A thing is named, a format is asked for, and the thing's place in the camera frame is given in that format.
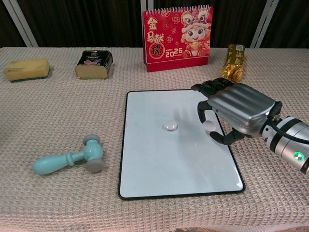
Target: robotic hand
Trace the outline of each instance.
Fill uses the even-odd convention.
[[[201,123],[206,120],[204,111],[213,110],[232,126],[226,136],[211,132],[215,141],[230,145],[244,137],[263,137],[267,148],[309,175],[309,126],[294,117],[281,119],[280,101],[224,78],[196,84],[191,89],[208,98],[197,106]]]

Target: cartoon lion illustration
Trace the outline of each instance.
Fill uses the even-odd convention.
[[[181,42],[187,45],[183,52],[184,58],[203,57],[210,53],[210,30],[207,23],[208,10],[184,11],[181,16],[182,29]]]

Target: teal hammer handle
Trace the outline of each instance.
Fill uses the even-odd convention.
[[[38,159],[33,164],[33,171],[39,175],[53,173],[66,166],[73,166],[75,161],[82,160],[84,153],[73,154],[68,152],[65,155],[54,155]]]

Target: yellow sponge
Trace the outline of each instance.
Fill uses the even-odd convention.
[[[24,81],[48,76],[50,65],[47,59],[28,59],[8,64],[4,74],[11,82]]]

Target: dark curtain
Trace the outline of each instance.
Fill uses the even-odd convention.
[[[40,47],[140,47],[139,0],[19,0]]]
[[[1,47],[24,47],[25,43],[20,36],[10,14],[0,1],[0,48]]]
[[[309,2],[279,1],[260,47],[309,48]]]
[[[155,8],[213,6],[211,47],[250,47],[267,0],[154,0]]]

